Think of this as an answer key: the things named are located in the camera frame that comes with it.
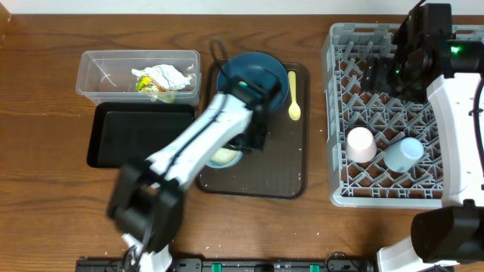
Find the light blue rice bowl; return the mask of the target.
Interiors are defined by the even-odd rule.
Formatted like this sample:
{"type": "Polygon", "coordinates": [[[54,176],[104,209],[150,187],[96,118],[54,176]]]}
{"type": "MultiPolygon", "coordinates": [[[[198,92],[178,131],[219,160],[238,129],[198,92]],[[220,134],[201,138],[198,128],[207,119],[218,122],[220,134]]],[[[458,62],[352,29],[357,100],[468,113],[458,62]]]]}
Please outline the light blue rice bowl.
{"type": "Polygon", "coordinates": [[[242,157],[243,153],[240,150],[220,148],[206,163],[206,166],[215,169],[230,168],[236,165],[242,157]]]}

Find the pink cup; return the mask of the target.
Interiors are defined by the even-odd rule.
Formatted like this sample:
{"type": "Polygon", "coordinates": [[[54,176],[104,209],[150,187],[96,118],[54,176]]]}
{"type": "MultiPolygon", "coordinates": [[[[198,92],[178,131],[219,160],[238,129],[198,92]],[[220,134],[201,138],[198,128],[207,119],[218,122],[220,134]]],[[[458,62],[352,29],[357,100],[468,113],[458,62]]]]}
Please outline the pink cup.
{"type": "Polygon", "coordinates": [[[346,137],[346,155],[353,162],[370,162],[377,154],[372,132],[365,127],[353,128],[346,137]]]}

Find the light blue cup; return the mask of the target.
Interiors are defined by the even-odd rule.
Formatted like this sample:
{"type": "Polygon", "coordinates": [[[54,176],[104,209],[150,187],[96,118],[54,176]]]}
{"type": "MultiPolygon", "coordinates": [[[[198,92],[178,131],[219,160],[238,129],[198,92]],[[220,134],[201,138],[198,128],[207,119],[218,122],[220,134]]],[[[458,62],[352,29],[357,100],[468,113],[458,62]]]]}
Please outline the light blue cup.
{"type": "Polygon", "coordinates": [[[393,172],[403,173],[412,168],[423,156],[424,146],[416,138],[404,138],[384,151],[383,161],[393,172]]]}

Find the white tissue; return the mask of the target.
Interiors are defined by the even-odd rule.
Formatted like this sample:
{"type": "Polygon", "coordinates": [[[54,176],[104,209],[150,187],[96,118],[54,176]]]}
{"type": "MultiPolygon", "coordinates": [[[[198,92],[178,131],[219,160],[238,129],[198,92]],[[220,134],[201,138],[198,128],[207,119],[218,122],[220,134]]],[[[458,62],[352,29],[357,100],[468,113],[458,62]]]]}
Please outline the white tissue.
{"type": "Polygon", "coordinates": [[[132,74],[137,77],[150,76],[164,88],[170,91],[177,91],[190,85],[190,78],[184,76],[173,65],[160,64],[152,67],[147,67],[142,70],[131,70],[132,74]]]}

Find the green snack wrapper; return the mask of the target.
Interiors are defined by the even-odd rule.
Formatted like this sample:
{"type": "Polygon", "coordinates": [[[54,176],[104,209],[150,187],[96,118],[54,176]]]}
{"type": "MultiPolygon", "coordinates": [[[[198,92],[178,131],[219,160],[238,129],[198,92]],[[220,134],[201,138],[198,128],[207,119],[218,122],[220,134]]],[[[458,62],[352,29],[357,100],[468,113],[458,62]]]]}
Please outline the green snack wrapper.
{"type": "Polygon", "coordinates": [[[150,76],[139,77],[135,89],[137,92],[145,93],[153,102],[157,100],[168,104],[175,102],[175,92],[164,88],[150,76]]]}

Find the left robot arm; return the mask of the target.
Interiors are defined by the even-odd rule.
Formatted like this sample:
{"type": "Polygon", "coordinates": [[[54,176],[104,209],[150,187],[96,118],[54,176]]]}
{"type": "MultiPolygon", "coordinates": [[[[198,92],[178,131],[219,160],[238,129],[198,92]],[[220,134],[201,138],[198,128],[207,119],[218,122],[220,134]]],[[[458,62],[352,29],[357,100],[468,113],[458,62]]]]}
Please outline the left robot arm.
{"type": "Polygon", "coordinates": [[[280,79],[270,72],[253,81],[228,78],[202,115],[172,143],[120,168],[107,215],[129,245],[121,271],[169,268],[168,245],[182,224],[191,183],[232,139],[239,148],[263,148],[271,102],[281,89],[280,79]]]}

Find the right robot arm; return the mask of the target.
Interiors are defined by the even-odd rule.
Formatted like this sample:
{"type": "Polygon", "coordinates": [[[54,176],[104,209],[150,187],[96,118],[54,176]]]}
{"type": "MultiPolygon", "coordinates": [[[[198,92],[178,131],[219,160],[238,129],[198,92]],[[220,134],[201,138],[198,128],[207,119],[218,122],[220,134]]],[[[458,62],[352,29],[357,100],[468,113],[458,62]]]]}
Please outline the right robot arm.
{"type": "Polygon", "coordinates": [[[392,37],[392,57],[372,57],[364,92],[429,103],[436,118],[444,192],[416,215],[410,235],[377,252],[378,271],[444,271],[483,259],[483,43],[460,40],[451,6],[418,2],[392,37]]]}

